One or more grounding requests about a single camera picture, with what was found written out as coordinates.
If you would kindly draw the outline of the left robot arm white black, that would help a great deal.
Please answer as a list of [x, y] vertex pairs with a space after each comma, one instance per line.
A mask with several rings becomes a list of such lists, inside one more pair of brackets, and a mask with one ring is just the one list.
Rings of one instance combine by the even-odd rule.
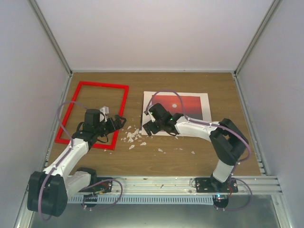
[[82, 189], [96, 190], [98, 180], [94, 170], [83, 169], [70, 176], [79, 160], [86, 155], [100, 137], [122, 129], [126, 118], [108, 118], [108, 107], [87, 109], [71, 140], [58, 158], [43, 171], [35, 171], [28, 182], [27, 208], [40, 214], [59, 217], [68, 200]]

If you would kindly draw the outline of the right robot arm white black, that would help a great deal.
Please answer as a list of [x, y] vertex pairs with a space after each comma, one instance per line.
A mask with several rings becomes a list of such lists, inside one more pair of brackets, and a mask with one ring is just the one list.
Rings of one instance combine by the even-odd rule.
[[210, 186], [215, 192], [222, 192], [228, 185], [240, 157], [250, 149], [248, 140], [230, 119], [221, 122], [205, 122], [191, 119], [184, 114], [171, 114], [160, 103], [144, 111], [149, 121], [142, 125], [148, 136], [165, 131], [171, 136], [188, 135], [211, 142], [218, 163], [211, 175]]

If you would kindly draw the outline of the sunset photo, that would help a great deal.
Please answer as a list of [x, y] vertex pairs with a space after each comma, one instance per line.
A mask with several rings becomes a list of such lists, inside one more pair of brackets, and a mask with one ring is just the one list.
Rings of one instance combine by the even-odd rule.
[[[186, 115], [194, 119], [203, 120], [201, 101], [198, 96], [181, 96]], [[152, 105], [160, 103], [171, 115], [183, 113], [182, 105], [176, 95], [157, 94], [152, 100]]]

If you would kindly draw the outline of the white mat board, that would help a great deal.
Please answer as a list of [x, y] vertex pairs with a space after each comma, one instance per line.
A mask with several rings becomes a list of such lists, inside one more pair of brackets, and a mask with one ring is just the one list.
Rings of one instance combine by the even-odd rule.
[[[155, 92], [155, 91], [145, 91], [143, 93], [143, 106], [142, 106], [142, 110], [144, 111], [146, 109], [146, 107], [152, 105], [152, 100], [154, 99], [154, 97], [159, 94], [159, 95], [176, 95], [173, 92]], [[183, 92], [178, 92], [178, 94], [176, 95], [182, 105], [182, 110], [184, 113], [185, 109], [183, 107], [183, 101], [181, 99], [181, 96], [198, 96], [200, 98], [201, 101], [201, 108], [202, 108], [202, 113], [203, 113], [203, 121], [208, 121], [211, 122], [211, 111], [210, 111], [210, 105], [209, 105], [209, 96], [207, 93], [183, 93]]]

